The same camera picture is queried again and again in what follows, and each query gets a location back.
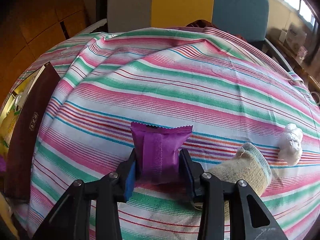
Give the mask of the cream knitted sock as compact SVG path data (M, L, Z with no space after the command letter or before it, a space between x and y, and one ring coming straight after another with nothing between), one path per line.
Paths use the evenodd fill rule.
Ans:
M239 147L232 159L211 167L208 172L230 183L245 180L259 197L272 179L272 172L266 159L250 142Z

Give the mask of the purple snack packet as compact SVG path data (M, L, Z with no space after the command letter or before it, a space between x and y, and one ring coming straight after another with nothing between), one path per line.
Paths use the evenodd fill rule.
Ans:
M0 172L6 171L6 162L2 156L0 156Z
M131 134L144 183L178 181L179 149L190 137L192 126L164 128L132 122Z

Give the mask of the gold tin box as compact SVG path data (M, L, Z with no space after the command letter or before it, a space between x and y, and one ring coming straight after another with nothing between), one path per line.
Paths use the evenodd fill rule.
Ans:
M4 194L15 200L30 199L31 161L49 100L60 81L50 62L31 72L10 94L1 113L4 143Z

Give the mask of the striped pink green bedspread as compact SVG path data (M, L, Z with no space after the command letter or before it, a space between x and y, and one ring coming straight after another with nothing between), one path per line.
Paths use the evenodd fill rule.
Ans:
M209 169L243 143L263 154L272 180L262 200L288 239L319 217L319 107L295 73L224 31L146 28L81 34L57 44L18 78L50 62L61 80L42 119L31 198L14 213L32 236L76 179L113 171L133 148L132 122L192 126L184 143ZM303 132L295 166L278 158L288 124Z

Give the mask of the white product box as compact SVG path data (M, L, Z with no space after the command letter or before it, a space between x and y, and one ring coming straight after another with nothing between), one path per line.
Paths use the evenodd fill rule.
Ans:
M307 33L302 28L291 23L287 30L284 44L297 55L306 40L306 36Z

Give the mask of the dark red cloth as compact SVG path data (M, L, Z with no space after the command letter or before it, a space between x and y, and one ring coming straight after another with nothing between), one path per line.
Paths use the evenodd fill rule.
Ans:
M187 25L187 27L192 27L192 28L206 28L206 27L210 27L210 28L214 28L215 25L213 25L211 22L207 21L207 20L196 20L194 22L191 22Z

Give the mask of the wooden wardrobe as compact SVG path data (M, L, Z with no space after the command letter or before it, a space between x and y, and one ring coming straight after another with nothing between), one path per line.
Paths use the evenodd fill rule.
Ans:
M87 25L84 0L1 0L1 100L36 59Z

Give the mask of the grey yellow blue headboard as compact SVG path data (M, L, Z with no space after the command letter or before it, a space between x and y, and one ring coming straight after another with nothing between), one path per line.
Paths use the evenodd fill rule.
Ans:
M248 42L260 42L266 35L268 13L268 0L107 0L107 23L112 33L184 27L206 20Z

